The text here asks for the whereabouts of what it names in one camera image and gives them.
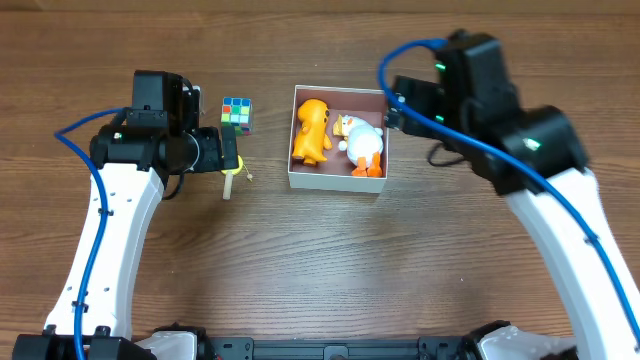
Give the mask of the multicoloured puzzle cube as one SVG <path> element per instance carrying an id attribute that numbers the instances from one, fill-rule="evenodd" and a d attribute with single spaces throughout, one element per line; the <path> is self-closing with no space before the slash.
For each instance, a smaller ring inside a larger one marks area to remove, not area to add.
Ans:
<path id="1" fill-rule="evenodd" d="M 232 127 L 237 135 L 249 136 L 253 132 L 252 112 L 251 99 L 224 97 L 221 107 L 221 125 Z"/>

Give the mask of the orange dinosaur toy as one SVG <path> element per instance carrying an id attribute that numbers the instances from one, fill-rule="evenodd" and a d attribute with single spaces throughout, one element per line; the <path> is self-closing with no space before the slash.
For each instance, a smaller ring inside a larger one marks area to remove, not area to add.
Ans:
<path id="1" fill-rule="evenodd" d="M 328 105 L 320 99 L 308 99 L 299 106 L 297 118 L 301 127 L 294 139 L 293 159 L 306 166 L 328 161 L 324 151 L 333 148 L 327 134 L 329 116 Z"/>

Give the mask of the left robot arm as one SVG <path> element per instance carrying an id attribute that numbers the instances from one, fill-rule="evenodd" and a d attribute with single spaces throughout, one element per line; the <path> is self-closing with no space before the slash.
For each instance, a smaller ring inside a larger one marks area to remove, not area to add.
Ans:
<path id="1" fill-rule="evenodd" d="M 178 74 L 138 70 L 132 104 L 81 150 L 56 138 L 91 173 L 90 202 L 65 287 L 39 335 L 17 337 L 15 359 L 214 359 L 202 327 L 174 323 L 132 338 L 132 300 L 146 234 L 157 206 L 175 197 L 168 180 L 221 172 L 228 198 L 241 168 L 232 127 L 202 127 L 201 90 Z"/>

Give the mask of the white plush duck toy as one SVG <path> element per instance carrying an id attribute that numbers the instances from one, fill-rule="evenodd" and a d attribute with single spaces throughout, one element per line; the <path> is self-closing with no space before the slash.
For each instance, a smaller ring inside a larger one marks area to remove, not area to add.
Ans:
<path id="1" fill-rule="evenodd" d="M 338 115 L 333 125 L 334 136 L 341 138 L 338 148 L 354 165 L 351 172 L 356 177 L 380 178 L 384 150 L 383 130 L 353 115 Z"/>

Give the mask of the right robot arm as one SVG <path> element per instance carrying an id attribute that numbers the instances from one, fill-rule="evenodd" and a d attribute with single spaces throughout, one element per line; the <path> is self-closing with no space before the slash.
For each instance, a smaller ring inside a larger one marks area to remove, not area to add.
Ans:
<path id="1" fill-rule="evenodd" d="M 639 290 L 614 239 L 599 185 L 567 116 L 524 109 L 500 41 L 463 30 L 422 39 L 439 79 L 383 84 L 388 127 L 431 138 L 489 181 L 541 254 L 569 317 L 569 338 L 496 321 L 464 336 L 463 359 L 635 359 Z"/>

